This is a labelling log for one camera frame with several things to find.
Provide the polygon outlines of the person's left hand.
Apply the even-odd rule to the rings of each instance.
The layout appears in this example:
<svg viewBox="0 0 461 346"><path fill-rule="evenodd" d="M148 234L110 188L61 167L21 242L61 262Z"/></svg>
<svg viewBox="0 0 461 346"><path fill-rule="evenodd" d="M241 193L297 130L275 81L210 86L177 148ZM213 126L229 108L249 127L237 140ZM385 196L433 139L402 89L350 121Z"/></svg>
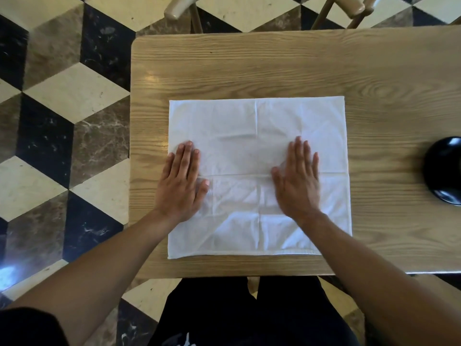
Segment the person's left hand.
<svg viewBox="0 0 461 346"><path fill-rule="evenodd" d="M203 179L199 177L200 151L193 145L187 177L178 178L177 149L170 176L167 179L160 177L158 181L154 206L155 213L164 218L171 227L176 227L179 223L189 220L201 208L201 206L194 206L196 187L199 180Z"/></svg>

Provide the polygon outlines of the person's right hand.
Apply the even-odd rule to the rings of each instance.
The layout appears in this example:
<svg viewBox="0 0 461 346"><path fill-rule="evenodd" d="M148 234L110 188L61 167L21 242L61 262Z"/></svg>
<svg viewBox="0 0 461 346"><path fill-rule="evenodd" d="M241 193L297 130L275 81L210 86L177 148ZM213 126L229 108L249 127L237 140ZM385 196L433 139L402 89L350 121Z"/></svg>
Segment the person's right hand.
<svg viewBox="0 0 461 346"><path fill-rule="evenodd" d="M282 212L303 228L308 226L320 215L320 181L312 173L312 153L307 140L303 140L304 174L296 171L295 140L287 148L285 168L280 169L285 177L285 192L276 194L278 205Z"/></svg>

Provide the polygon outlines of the white cloth napkin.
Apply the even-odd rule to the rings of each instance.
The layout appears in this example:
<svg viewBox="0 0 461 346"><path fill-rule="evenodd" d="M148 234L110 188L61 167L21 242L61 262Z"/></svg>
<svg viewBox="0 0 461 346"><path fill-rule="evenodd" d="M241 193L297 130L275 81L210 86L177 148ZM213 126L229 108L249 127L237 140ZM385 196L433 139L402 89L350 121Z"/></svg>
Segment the white cloth napkin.
<svg viewBox="0 0 461 346"><path fill-rule="evenodd" d="M285 170L301 136L320 155L320 209L352 236L343 96L171 100L169 147L192 141L199 178L210 181L199 211L168 235L168 259L200 255L319 255L280 210L271 169Z"/></svg>

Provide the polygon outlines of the person's right forearm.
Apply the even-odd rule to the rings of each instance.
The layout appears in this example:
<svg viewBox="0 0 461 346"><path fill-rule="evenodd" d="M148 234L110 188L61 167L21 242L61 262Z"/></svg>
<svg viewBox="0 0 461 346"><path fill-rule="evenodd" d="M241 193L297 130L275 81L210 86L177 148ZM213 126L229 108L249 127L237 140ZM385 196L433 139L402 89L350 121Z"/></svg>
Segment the person's right forearm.
<svg viewBox="0 0 461 346"><path fill-rule="evenodd" d="M292 218L371 323L395 346L461 346L461 312L318 209Z"/></svg>

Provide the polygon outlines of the person's left forearm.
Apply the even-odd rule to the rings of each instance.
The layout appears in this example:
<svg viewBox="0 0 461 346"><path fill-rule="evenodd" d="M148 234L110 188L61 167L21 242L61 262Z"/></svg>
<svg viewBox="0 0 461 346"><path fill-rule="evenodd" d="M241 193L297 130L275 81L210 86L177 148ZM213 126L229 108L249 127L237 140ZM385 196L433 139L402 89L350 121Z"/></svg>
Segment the person's left forearm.
<svg viewBox="0 0 461 346"><path fill-rule="evenodd" d="M44 279L7 309L27 307L52 314L69 346L83 346L173 228L153 210Z"/></svg>

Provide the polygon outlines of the wooden table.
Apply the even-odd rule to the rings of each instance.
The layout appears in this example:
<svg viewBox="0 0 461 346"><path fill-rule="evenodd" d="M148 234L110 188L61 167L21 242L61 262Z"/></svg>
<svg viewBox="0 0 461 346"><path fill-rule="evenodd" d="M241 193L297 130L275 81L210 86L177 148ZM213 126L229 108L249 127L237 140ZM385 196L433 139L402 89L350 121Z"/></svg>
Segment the wooden table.
<svg viewBox="0 0 461 346"><path fill-rule="evenodd" d="M344 96L354 238L407 273L461 272L461 207L425 151L461 136L461 26L145 35L131 48L129 223L152 208L170 99Z"/></svg>

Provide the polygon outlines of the black glossy bowl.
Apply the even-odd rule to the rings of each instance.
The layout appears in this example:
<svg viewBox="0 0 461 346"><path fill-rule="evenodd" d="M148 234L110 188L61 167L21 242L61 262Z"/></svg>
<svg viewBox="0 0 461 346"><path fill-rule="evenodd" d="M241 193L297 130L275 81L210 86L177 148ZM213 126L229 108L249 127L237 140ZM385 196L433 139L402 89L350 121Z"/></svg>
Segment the black glossy bowl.
<svg viewBox="0 0 461 346"><path fill-rule="evenodd" d="M461 207L461 136L445 137L432 144L424 155L422 174L435 197Z"/></svg>

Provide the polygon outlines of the person's black trousers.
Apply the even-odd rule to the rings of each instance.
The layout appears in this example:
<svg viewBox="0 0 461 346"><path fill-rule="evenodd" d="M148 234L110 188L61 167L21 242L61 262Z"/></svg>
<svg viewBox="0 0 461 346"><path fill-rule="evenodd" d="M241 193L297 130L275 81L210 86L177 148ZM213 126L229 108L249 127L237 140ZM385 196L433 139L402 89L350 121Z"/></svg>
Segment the person's black trousers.
<svg viewBox="0 0 461 346"><path fill-rule="evenodd" d="M148 346L360 346L317 276L184 278Z"/></svg>

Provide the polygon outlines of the wooden chair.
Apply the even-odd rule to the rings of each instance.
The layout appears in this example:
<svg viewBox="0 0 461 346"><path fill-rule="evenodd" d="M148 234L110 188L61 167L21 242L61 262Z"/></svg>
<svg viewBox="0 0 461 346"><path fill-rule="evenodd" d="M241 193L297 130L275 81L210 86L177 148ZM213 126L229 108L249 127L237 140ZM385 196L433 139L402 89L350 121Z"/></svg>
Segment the wooden chair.
<svg viewBox="0 0 461 346"><path fill-rule="evenodd" d="M189 10L194 33L203 34L198 7L196 5L198 1L199 0L172 0L164 10L164 16L167 19L178 20L186 10Z"/></svg>
<svg viewBox="0 0 461 346"><path fill-rule="evenodd" d="M380 0L326 0L310 29L317 30L320 28L321 23L326 20L334 4L337 4L351 19L347 29L356 29L365 17L370 16L374 12L379 1Z"/></svg>

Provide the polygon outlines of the person's black shirt sleeve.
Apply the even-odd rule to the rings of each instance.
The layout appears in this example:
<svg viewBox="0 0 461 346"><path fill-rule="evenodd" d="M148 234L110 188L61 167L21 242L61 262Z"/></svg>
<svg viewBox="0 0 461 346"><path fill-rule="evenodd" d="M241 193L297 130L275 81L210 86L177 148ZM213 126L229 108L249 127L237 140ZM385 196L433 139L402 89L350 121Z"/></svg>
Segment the person's black shirt sleeve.
<svg viewBox="0 0 461 346"><path fill-rule="evenodd" d="M69 346L57 318L34 308L0 310L0 346Z"/></svg>

